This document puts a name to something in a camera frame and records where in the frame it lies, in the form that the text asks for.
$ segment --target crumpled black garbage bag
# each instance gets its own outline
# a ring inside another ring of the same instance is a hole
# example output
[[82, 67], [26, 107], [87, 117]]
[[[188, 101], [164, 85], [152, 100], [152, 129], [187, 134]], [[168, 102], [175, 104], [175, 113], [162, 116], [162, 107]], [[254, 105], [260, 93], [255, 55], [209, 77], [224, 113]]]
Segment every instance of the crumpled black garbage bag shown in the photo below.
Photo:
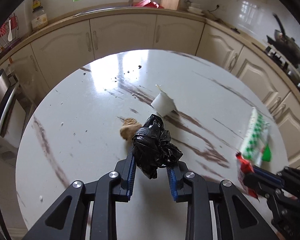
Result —
[[183, 153], [170, 143], [171, 136], [162, 119], [152, 114], [132, 139], [137, 166], [149, 179], [157, 178], [157, 169], [172, 166]]

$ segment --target gas stove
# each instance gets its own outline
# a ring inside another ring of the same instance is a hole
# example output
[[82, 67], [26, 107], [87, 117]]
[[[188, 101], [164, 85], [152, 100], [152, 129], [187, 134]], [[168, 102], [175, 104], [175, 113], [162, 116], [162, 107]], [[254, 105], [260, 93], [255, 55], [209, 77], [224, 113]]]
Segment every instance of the gas stove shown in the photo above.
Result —
[[283, 54], [281, 54], [273, 45], [269, 43], [265, 50], [254, 43], [253, 45], [265, 53], [274, 63], [276, 63], [300, 91], [300, 73], [297, 71], [298, 66], [295, 66], [289, 62]]

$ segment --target white ladle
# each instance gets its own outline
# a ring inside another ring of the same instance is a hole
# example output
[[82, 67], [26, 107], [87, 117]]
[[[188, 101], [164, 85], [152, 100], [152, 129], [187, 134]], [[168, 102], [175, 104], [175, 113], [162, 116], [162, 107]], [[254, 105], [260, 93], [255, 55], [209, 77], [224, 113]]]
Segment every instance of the white ladle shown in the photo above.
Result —
[[9, 19], [9, 34], [8, 34], [8, 41], [12, 41], [11, 19]]

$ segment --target round table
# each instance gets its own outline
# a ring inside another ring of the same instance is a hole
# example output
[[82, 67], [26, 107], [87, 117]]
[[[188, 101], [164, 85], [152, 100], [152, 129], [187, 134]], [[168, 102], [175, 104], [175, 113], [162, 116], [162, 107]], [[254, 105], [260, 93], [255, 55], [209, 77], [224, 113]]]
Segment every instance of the round table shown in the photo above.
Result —
[[[17, 157], [16, 187], [28, 228], [73, 181], [98, 180], [126, 157], [130, 145], [120, 137], [122, 121], [133, 117], [143, 124], [156, 113], [150, 106], [160, 92], [156, 84], [174, 99], [179, 111], [179, 116], [165, 117], [164, 125], [189, 170], [207, 180], [229, 179], [240, 187], [235, 153], [243, 142], [252, 107], [271, 124], [273, 160], [266, 163], [266, 169], [277, 172], [288, 165], [270, 113], [226, 70], [171, 51], [110, 55], [60, 82], [26, 127]], [[266, 200], [247, 198], [270, 223]], [[130, 202], [116, 206], [119, 239], [185, 238], [187, 204], [173, 202], [165, 169], [158, 169], [158, 178], [149, 180], [137, 168]]]

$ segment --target blue gripper pad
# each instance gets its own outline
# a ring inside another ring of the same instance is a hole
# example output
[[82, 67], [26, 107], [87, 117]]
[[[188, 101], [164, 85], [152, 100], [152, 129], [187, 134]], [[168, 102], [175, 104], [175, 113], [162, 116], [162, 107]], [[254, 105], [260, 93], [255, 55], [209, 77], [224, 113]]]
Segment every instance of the blue gripper pad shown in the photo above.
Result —
[[130, 198], [132, 196], [132, 193], [133, 193], [133, 185], [134, 185], [134, 178], [135, 178], [135, 175], [136, 175], [136, 168], [137, 168], [137, 164], [136, 164], [136, 161], [134, 159], [134, 156], [132, 156], [130, 169], [129, 169], [128, 180], [127, 180], [127, 184], [128, 184], [127, 196], [129, 198], [129, 200], [130, 200]]
[[167, 174], [168, 174], [168, 179], [169, 179], [171, 196], [173, 197], [173, 201], [176, 201], [178, 198], [176, 175], [172, 168], [167, 168]]
[[270, 174], [268, 174], [268, 173], [265, 173], [265, 172], [262, 171], [262, 169], [260, 169], [260, 168], [258, 168], [258, 167], [256, 167], [256, 166], [253, 166], [253, 171], [254, 171], [256, 174], [258, 174], [258, 175], [264, 177], [265, 179], [268, 179], [269, 181], [271, 181], [271, 182], [277, 184], [278, 186], [284, 187], [284, 184], [282, 183], [282, 180], [279, 179], [279, 178], [277, 178], [274, 174], [271, 174], [271, 175], [270, 175]]

